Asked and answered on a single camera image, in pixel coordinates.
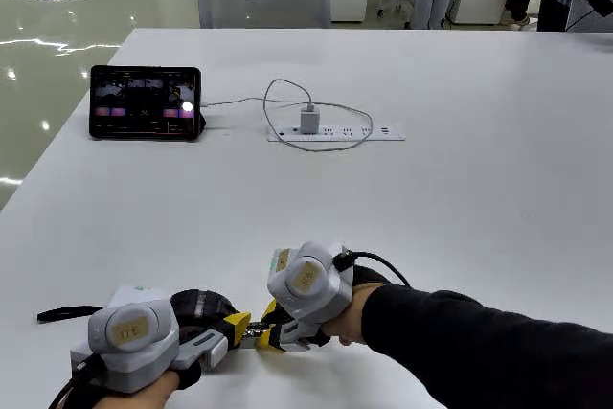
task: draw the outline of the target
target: black cable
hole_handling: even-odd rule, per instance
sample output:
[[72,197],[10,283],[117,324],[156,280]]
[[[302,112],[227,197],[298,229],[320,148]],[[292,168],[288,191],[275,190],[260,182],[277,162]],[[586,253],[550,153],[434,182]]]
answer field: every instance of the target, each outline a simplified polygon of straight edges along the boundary
[[564,30],[564,32],[565,32],[565,33],[568,33],[568,31],[569,31],[570,29],[572,29],[574,26],[576,26],[576,25],[577,25],[577,23],[580,23],[581,21],[583,21],[585,18],[587,18],[587,17],[588,17],[590,14],[592,14],[594,11],[595,11],[595,10],[594,10],[594,9],[592,9],[592,10],[590,10],[588,13],[586,13],[586,14],[582,15],[582,16],[581,16],[581,17],[580,17],[578,20],[573,21],[573,24],[571,24],[569,27],[567,27],[567,28]]
[[70,392],[72,390],[74,384],[75,384],[75,382],[73,381],[72,378],[70,380],[68,380],[68,383],[66,383],[66,385],[64,385],[62,387],[62,389],[57,394],[56,398],[49,405],[49,409],[56,409],[56,408],[58,408],[59,404],[64,399],[64,397],[66,397],[66,395],[68,395],[68,392]]
[[76,385],[86,384],[91,382],[94,378],[98,377],[104,370],[104,360],[99,354],[90,354],[87,358],[81,361],[75,369],[73,369],[73,376],[68,383],[62,387],[57,393],[53,402],[49,405],[49,409],[57,409],[61,401],[68,395]]
[[391,263],[387,262],[386,260],[378,256],[377,254],[365,253],[365,252],[353,252],[353,251],[351,251],[350,254],[354,258],[354,260],[358,258],[365,258],[365,259],[372,259],[373,261],[381,262],[387,268],[392,270],[394,275],[396,275],[404,283],[405,286],[411,287],[407,279],[404,278],[404,275],[402,275]]

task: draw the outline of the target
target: power strip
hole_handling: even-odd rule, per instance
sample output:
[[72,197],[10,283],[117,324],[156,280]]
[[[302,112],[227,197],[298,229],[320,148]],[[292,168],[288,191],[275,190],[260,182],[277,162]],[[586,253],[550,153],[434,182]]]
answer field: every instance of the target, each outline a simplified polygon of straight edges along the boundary
[[[298,126],[290,126],[277,128],[277,132],[283,139],[292,143],[351,143],[366,136],[369,128],[362,125],[328,125],[320,126],[317,134],[301,134]],[[270,127],[266,139],[270,142],[279,142]],[[402,133],[391,126],[375,125],[375,130],[368,141],[404,141],[405,139]]]

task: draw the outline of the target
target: white table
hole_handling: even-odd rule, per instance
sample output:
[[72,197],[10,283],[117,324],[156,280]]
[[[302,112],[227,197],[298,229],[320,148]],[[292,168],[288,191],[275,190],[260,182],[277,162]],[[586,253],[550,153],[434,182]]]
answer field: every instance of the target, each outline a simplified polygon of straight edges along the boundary
[[[84,98],[0,214],[3,406],[46,407],[84,335],[84,319],[36,326],[35,313],[104,303],[120,283],[210,288],[259,313],[272,251],[307,239],[376,251],[422,289],[613,331],[612,47],[606,34],[135,31],[113,64],[198,66],[208,102],[283,76],[407,141],[305,154],[266,142],[248,102],[205,110],[196,144],[95,142]],[[236,352],[170,404],[217,407],[436,404],[392,360],[329,346]]]

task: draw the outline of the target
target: white cable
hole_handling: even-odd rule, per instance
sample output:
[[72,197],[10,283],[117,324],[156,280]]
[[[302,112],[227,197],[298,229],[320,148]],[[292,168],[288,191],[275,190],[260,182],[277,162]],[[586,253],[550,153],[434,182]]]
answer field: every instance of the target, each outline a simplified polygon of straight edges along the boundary
[[[283,82],[283,83],[287,83],[290,85],[293,85],[299,89],[301,89],[302,91],[305,92],[305,94],[308,96],[308,101],[281,101],[281,100],[271,100],[268,99],[268,93],[270,93],[270,90],[272,89],[272,87],[275,85],[275,83],[278,82]],[[351,148],[357,148],[359,145],[363,144],[364,142],[366,142],[368,140],[368,138],[371,137],[371,134],[373,134],[373,131],[375,130],[375,122],[373,120],[373,117],[371,116],[371,114],[369,114],[368,112],[356,109],[354,107],[350,107],[348,105],[344,105],[344,104],[338,104],[338,103],[334,103],[334,102],[315,102],[312,97],[310,96],[310,93],[308,93],[308,91],[301,85],[299,85],[298,83],[295,83],[293,81],[290,80],[286,80],[286,79],[274,79],[272,80],[269,84],[268,87],[266,88],[266,91],[264,93],[264,97],[263,98],[257,98],[257,97],[250,97],[250,98],[241,98],[239,100],[233,100],[233,101],[226,101],[226,102],[213,102],[211,104],[206,104],[205,107],[211,107],[211,106],[216,106],[216,105],[226,105],[226,104],[236,104],[239,102],[247,102],[247,101],[261,101],[261,108],[262,111],[264,113],[264,117],[266,119],[266,122],[268,123],[268,126],[270,126],[270,129],[272,130],[272,132],[275,134],[275,137],[277,138],[277,140],[279,142],[281,142],[282,144],[285,144],[286,146],[290,146],[291,148],[296,148],[298,150],[302,150],[304,152],[336,152],[336,151],[341,151],[341,150],[349,150]],[[283,139],[283,137],[279,134],[279,132],[277,131],[277,129],[275,128],[275,126],[272,124],[270,117],[268,116],[268,110],[266,108],[266,104],[268,102],[277,102],[277,103],[288,103],[288,104],[313,104],[313,105],[323,105],[326,107],[338,107],[341,109],[345,109],[345,110],[349,110],[350,112],[353,112],[355,114],[358,114],[364,118],[366,118],[368,120],[369,123],[369,130],[368,133],[366,133],[366,135],[364,135],[364,137],[362,139],[360,139],[359,141],[354,142],[353,144],[349,145],[349,146],[344,146],[341,148],[305,148],[303,146],[298,146],[297,144],[294,144],[292,142],[286,141],[285,139]]]

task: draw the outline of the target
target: glossy floor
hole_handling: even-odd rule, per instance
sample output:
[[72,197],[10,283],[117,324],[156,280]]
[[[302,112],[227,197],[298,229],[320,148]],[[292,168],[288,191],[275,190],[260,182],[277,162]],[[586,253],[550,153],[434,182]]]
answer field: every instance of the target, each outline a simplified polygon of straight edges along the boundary
[[135,27],[198,27],[196,0],[0,0],[0,209]]

